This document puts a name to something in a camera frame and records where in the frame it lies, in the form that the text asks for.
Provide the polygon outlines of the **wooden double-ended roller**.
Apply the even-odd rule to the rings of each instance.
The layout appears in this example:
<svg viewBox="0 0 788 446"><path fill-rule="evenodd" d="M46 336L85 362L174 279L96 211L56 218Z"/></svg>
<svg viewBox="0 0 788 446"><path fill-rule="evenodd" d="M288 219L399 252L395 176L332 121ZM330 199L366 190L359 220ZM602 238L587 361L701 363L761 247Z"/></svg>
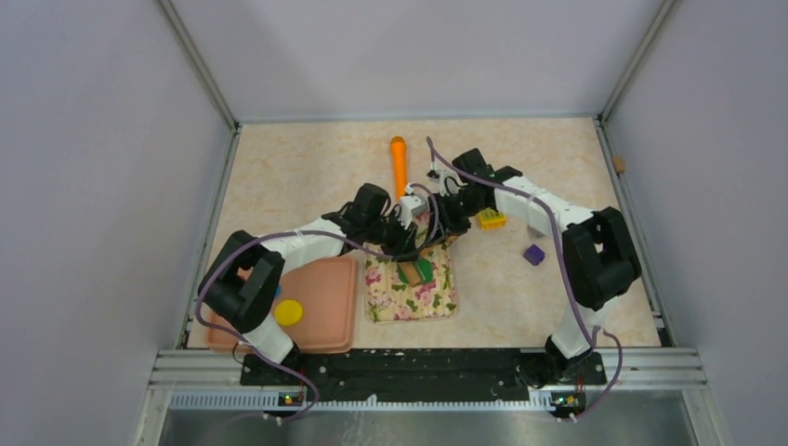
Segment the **wooden double-ended roller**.
<svg viewBox="0 0 788 446"><path fill-rule="evenodd" d="M453 265L450 247L456 235L443 237L437 242L420 250L418 258L397 264L397 272L402 283L418 287L433 282L449 287L453 283Z"/></svg>

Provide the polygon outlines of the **green dough disc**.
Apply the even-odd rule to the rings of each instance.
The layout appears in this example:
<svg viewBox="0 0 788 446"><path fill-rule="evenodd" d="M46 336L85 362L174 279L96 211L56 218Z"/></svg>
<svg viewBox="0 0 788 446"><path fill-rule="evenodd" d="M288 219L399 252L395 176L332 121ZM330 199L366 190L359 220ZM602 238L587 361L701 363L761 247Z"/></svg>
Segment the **green dough disc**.
<svg viewBox="0 0 788 446"><path fill-rule="evenodd" d="M400 280L410 286L417 286L433 281L431 263L425 258L415 261L399 262L397 272Z"/></svg>

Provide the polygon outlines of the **floral cutting board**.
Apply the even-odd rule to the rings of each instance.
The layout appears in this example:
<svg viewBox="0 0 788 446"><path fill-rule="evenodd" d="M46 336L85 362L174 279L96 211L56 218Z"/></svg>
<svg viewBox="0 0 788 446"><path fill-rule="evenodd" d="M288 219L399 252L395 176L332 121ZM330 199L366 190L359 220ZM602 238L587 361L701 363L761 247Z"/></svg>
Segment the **floral cutting board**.
<svg viewBox="0 0 788 446"><path fill-rule="evenodd" d="M367 254L363 279L363 309L373 323L447 319L459 308L454 269L453 283L449 287L438 282L410 287L401 282L394 263Z"/></svg>

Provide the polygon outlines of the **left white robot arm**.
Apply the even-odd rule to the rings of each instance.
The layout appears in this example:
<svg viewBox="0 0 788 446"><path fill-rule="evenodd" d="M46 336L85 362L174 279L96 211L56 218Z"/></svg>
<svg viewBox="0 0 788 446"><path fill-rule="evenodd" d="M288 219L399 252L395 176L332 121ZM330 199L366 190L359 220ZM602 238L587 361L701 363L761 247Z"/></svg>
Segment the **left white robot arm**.
<svg viewBox="0 0 788 446"><path fill-rule="evenodd" d="M365 183L339 210L284 232L255 237L233 232L221 247L198 287L195 318L210 328L203 315L209 307L222 317L223 332L247 345L262 359L263 373L276 384L294 379L296 343L271 313L284 274L324 258L358 249L390 261L415 261L418 216L438 209L435 194L410 183L408 193L392 201L384 189Z"/></svg>

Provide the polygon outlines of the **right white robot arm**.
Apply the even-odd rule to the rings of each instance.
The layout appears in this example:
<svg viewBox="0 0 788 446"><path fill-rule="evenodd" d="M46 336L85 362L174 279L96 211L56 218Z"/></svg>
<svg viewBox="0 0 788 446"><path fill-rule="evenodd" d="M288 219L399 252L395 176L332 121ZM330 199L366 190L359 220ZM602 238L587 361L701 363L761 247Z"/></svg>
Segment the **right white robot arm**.
<svg viewBox="0 0 788 446"><path fill-rule="evenodd" d="M464 234L471 217L492 209L551 238L568 304L545 341L544 364L552 380L569 383L593 351L609 307L642 275L622 212L570 203L514 167L493 168L479 149L452 161L432 149L427 176L439 186L437 216L444 235Z"/></svg>

